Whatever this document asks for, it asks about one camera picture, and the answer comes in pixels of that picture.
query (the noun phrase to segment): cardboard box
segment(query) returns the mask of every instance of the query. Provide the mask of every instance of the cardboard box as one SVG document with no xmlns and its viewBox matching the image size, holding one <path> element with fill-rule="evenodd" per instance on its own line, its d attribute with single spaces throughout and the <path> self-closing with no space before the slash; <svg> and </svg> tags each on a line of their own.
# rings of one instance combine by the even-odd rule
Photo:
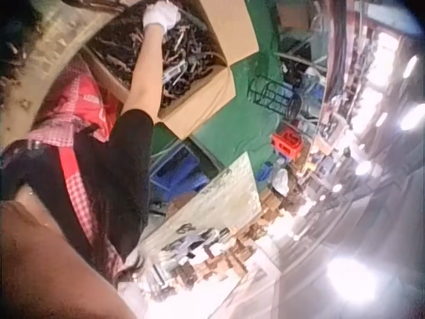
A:
<svg viewBox="0 0 425 319">
<path fill-rule="evenodd" d="M 266 200 L 266 202 L 264 203 L 265 206 L 267 206 L 269 209 L 271 210 L 277 210 L 280 203 L 282 202 L 281 198 L 278 198 L 276 195 L 271 194 L 271 196 L 269 196 Z"/>
<path fill-rule="evenodd" d="M 309 29 L 309 7 L 303 3 L 277 4 L 281 26 L 297 30 Z"/>
<path fill-rule="evenodd" d="M 194 82 L 184 97 L 160 110 L 159 119 L 181 139 L 186 138 L 236 96 L 230 66 L 258 52 L 254 27 L 244 0 L 185 2 L 193 14 L 209 26 L 217 51 L 226 62 L 217 60 L 209 76 Z M 125 102 L 127 88 L 88 49 L 84 50 L 83 55 L 100 85 Z"/>
</svg>

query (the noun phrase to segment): metal tool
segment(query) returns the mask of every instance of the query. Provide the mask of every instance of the metal tool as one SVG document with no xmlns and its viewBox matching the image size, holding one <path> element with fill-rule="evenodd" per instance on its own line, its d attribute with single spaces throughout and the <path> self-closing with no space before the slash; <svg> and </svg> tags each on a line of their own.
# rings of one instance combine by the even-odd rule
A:
<svg viewBox="0 0 425 319">
<path fill-rule="evenodd" d="M 186 60 L 180 61 L 179 64 L 176 64 L 175 66 L 170 66 L 164 71 L 164 74 L 162 76 L 162 84 L 164 85 L 168 83 L 172 78 L 184 73 L 186 69 L 187 69 Z"/>
<path fill-rule="evenodd" d="M 186 17 L 190 22 L 196 25 L 200 30 L 207 31 L 208 27 L 205 23 L 203 23 L 199 18 L 195 17 L 192 13 L 189 13 L 183 9 L 179 9 L 180 13 Z"/>
<path fill-rule="evenodd" d="M 120 0 L 62 0 L 62 2 L 71 7 L 107 13 L 121 13 L 127 8 L 127 5 Z"/>
</svg>

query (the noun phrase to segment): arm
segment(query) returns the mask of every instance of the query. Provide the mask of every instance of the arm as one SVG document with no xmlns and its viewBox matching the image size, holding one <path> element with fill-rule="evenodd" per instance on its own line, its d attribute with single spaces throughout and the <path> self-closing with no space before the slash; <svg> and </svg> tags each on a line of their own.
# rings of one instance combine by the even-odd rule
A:
<svg viewBox="0 0 425 319">
<path fill-rule="evenodd" d="M 1 293 L 12 318 L 135 318 L 63 237 L 14 201 L 1 204 Z"/>
<path fill-rule="evenodd" d="M 133 109 L 142 110 L 156 122 L 162 93 L 163 36 L 161 25 L 152 24 L 145 28 L 145 38 L 122 113 Z"/>
<path fill-rule="evenodd" d="M 162 93 L 162 38 L 179 19 L 179 9 L 169 2 L 158 1 L 146 9 L 143 16 L 145 36 L 123 113 L 142 110 L 157 121 Z"/>
</svg>

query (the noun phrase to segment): wooden block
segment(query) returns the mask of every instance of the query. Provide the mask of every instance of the wooden block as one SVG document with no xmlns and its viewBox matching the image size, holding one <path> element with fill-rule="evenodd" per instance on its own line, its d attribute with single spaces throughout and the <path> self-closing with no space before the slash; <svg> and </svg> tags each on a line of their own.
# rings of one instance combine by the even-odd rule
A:
<svg viewBox="0 0 425 319">
<path fill-rule="evenodd" d="M 271 196 L 267 198 L 265 205 L 271 210 L 276 210 L 279 208 L 279 205 L 281 202 L 282 202 L 282 199 L 278 198 L 274 194 L 271 194 Z"/>
</svg>

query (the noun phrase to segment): woman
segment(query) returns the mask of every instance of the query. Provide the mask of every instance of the woman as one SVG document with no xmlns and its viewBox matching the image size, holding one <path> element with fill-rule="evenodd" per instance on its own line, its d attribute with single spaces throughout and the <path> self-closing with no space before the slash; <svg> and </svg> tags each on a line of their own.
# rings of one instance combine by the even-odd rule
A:
<svg viewBox="0 0 425 319">
<path fill-rule="evenodd" d="M 116 285 L 147 223 L 161 43 L 179 19 L 168 2 L 147 8 L 143 46 L 116 122 L 115 108 L 104 105 L 78 56 L 46 99 L 49 111 L 27 139 L 3 152 L 2 301 L 14 316 L 131 318 L 96 272 Z"/>
</svg>

